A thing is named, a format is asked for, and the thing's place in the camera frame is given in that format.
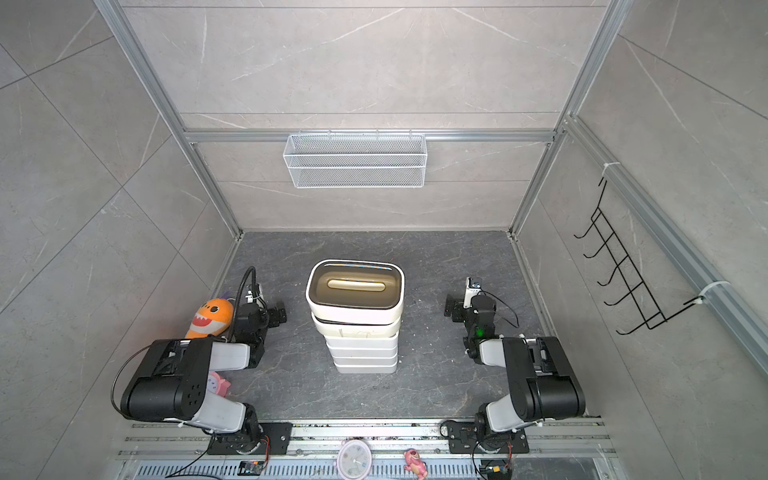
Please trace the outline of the brown lid tissue box front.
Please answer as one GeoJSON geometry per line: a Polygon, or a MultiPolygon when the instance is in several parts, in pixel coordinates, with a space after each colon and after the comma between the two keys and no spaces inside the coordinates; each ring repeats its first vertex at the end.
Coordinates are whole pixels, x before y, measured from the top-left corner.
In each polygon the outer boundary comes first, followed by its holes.
{"type": "Polygon", "coordinates": [[[385,325],[367,325],[340,323],[319,319],[311,315],[316,329],[326,337],[342,338],[389,338],[397,334],[401,327],[401,319],[385,325]]]}

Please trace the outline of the brown lid tissue box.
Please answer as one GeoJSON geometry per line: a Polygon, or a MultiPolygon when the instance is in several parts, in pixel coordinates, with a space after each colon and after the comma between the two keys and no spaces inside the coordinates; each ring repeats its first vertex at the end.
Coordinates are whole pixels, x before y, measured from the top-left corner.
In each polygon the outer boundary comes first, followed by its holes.
{"type": "Polygon", "coordinates": [[[316,329],[326,337],[342,338],[389,338],[397,334],[401,327],[401,319],[385,325],[367,325],[340,323],[319,319],[311,315],[316,329]]]}
{"type": "Polygon", "coordinates": [[[318,320],[394,324],[404,308],[405,274],[392,263],[327,259],[311,270],[305,298],[318,320]]]}

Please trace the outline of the grey lid tissue box back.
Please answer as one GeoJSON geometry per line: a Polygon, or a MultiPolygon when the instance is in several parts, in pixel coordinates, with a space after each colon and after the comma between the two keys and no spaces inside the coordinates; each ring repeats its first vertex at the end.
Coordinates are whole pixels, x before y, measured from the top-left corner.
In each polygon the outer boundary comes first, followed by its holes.
{"type": "Polygon", "coordinates": [[[399,335],[391,337],[337,337],[325,336],[326,345],[329,348],[348,349],[348,350],[370,350],[386,349],[391,350],[398,346],[399,335]]]}

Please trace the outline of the grey lid tissue box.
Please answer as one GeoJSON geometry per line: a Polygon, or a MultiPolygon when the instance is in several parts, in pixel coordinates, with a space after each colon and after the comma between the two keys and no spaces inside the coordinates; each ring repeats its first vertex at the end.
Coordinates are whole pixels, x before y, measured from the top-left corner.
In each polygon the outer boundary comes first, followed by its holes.
{"type": "Polygon", "coordinates": [[[398,347],[392,348],[342,348],[328,346],[334,358],[392,358],[398,355],[398,347]]]}
{"type": "Polygon", "coordinates": [[[329,348],[348,349],[348,350],[370,350],[386,349],[391,350],[398,346],[399,335],[391,337],[337,337],[325,336],[326,345],[329,348]]]}

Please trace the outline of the grey lid tissue box front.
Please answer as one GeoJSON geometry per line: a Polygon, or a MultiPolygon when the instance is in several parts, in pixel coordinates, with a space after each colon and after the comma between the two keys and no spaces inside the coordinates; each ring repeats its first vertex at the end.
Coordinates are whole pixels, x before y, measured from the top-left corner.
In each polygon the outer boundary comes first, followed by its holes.
{"type": "Polygon", "coordinates": [[[342,348],[328,346],[334,358],[392,358],[398,355],[398,347],[392,348],[342,348]]]}

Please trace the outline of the bamboo lid tissue box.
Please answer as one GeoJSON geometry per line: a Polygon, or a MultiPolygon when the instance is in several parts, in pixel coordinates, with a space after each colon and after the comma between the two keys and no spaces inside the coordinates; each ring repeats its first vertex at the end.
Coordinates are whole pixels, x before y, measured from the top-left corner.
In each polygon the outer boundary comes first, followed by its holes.
{"type": "Polygon", "coordinates": [[[398,363],[398,355],[391,357],[340,357],[333,356],[333,362],[337,366],[344,367],[390,367],[398,363]]]}
{"type": "Polygon", "coordinates": [[[397,370],[397,363],[391,365],[339,365],[336,364],[339,373],[342,374],[392,374],[397,370]]]}

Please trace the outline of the brown lid tissue box back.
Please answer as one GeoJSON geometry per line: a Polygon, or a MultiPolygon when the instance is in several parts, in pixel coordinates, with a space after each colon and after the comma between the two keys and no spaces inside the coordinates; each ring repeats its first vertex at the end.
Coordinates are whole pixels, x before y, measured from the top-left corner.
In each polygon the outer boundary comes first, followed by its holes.
{"type": "Polygon", "coordinates": [[[394,324],[404,308],[405,274],[392,263],[327,259],[311,270],[305,298],[318,320],[394,324]]]}

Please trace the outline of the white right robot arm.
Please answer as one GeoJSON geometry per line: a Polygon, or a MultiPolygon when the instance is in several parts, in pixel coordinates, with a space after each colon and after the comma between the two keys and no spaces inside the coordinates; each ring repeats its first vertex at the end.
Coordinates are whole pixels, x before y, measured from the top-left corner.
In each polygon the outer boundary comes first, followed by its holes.
{"type": "Polygon", "coordinates": [[[473,421],[441,423],[439,432],[452,454],[475,448],[526,453],[526,427],[585,413],[586,397],[558,338],[498,335],[495,298],[483,293],[467,301],[447,296],[444,315],[465,327],[467,356],[477,364],[503,368],[507,380],[507,393],[481,405],[473,421]]]}

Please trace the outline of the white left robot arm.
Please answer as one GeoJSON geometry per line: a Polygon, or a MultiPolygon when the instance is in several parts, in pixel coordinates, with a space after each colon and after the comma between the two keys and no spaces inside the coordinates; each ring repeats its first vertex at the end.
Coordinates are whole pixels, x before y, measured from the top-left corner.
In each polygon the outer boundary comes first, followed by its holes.
{"type": "Polygon", "coordinates": [[[285,454],[292,424],[260,423],[252,405],[224,396],[229,383],[219,374],[258,366],[268,330],[286,321],[282,302],[240,310],[223,298],[205,302],[184,338],[146,348],[116,410],[132,421],[199,428],[210,435],[210,455],[285,454]]]}

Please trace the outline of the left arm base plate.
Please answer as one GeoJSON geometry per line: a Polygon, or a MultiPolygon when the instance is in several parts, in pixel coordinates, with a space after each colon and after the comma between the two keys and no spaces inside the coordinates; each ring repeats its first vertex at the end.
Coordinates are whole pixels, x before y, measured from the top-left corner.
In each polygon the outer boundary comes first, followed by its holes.
{"type": "Polygon", "coordinates": [[[207,448],[209,455],[285,455],[291,439],[289,422],[260,423],[257,430],[245,425],[240,431],[214,434],[207,448]]]}

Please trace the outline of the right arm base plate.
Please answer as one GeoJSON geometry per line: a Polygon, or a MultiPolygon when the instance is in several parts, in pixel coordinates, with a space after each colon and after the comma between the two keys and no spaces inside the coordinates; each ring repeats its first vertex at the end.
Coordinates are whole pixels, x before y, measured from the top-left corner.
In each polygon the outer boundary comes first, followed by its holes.
{"type": "Polygon", "coordinates": [[[527,454],[530,452],[527,437],[523,431],[481,433],[473,422],[445,420],[438,431],[448,441],[452,454],[527,454]]]}

